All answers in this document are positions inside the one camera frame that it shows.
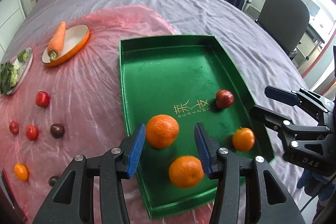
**leafy green vegetable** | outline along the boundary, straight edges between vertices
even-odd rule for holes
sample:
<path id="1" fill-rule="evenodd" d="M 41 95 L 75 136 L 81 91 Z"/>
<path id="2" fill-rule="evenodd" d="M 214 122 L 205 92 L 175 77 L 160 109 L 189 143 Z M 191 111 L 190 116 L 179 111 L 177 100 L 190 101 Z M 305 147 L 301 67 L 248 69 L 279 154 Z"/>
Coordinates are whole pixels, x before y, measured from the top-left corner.
<path id="1" fill-rule="evenodd" d="M 18 82 L 17 69 L 18 65 L 12 65 L 10 62 L 6 62 L 0 65 L 0 93 L 6 94 L 11 90 Z"/>
<path id="2" fill-rule="evenodd" d="M 10 77 L 10 86 L 14 87 L 18 81 L 18 75 L 16 70 L 12 71 L 11 77 Z"/>
<path id="3" fill-rule="evenodd" d="M 19 53 L 19 55 L 17 56 L 17 60 L 20 63 L 26 62 L 28 60 L 28 53 L 26 52 L 26 50 L 23 50 L 22 52 Z"/>

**floor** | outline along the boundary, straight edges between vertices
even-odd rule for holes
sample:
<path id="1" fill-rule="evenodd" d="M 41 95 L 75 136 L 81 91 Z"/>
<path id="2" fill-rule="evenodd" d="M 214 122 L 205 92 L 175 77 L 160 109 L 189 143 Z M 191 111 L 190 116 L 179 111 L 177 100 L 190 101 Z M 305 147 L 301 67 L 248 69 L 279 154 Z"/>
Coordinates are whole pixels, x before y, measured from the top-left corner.
<path id="1" fill-rule="evenodd" d="M 302 194 L 301 199 L 299 200 L 298 207 L 301 209 L 310 199 L 311 197 L 306 195 L 305 193 Z M 318 197 L 314 198 L 311 203 L 305 208 L 302 212 L 303 219 L 305 220 L 306 224 L 312 224 L 313 217 L 316 213 L 316 204 L 318 201 Z"/>

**red tomato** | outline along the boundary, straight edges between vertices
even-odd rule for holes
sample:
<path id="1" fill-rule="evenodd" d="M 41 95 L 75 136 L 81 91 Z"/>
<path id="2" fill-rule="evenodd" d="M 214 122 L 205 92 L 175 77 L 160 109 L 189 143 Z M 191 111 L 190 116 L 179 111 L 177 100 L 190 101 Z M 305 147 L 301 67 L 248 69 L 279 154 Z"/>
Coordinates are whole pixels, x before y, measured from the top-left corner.
<path id="1" fill-rule="evenodd" d="M 9 123 L 9 131 L 13 135 L 17 135 L 19 133 L 19 124 L 17 122 L 10 122 Z"/>
<path id="2" fill-rule="evenodd" d="M 39 91 L 36 94 L 36 104 L 40 107 L 47 107 L 49 105 L 50 98 L 45 91 Z"/>
<path id="3" fill-rule="evenodd" d="M 230 107 L 235 101 L 235 97 L 229 90 L 219 90 L 216 93 L 216 106 L 220 109 Z"/>
<path id="4" fill-rule="evenodd" d="M 27 139 L 30 141 L 36 141 L 39 133 L 37 131 L 37 128 L 33 125 L 26 126 L 26 136 Z"/>

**white cabinet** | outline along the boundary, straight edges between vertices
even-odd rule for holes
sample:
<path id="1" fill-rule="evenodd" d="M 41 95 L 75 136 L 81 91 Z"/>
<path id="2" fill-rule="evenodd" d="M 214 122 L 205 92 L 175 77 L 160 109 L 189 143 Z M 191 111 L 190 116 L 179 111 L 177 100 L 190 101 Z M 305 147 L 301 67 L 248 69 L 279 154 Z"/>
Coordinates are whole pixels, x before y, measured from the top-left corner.
<path id="1" fill-rule="evenodd" d="M 0 60 L 25 18 L 20 0 L 0 0 Z"/>

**carrot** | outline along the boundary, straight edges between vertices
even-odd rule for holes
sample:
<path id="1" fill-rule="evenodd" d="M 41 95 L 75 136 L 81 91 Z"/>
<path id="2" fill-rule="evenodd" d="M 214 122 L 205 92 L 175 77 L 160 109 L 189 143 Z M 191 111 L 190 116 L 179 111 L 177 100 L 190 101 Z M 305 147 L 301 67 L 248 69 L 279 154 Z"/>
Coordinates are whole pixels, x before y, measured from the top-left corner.
<path id="1" fill-rule="evenodd" d="M 63 50 L 65 32 L 66 32 L 66 24 L 65 21 L 62 21 L 58 25 L 56 32 L 54 33 L 48 44 L 48 56 L 50 57 L 51 62 L 55 61 Z"/>

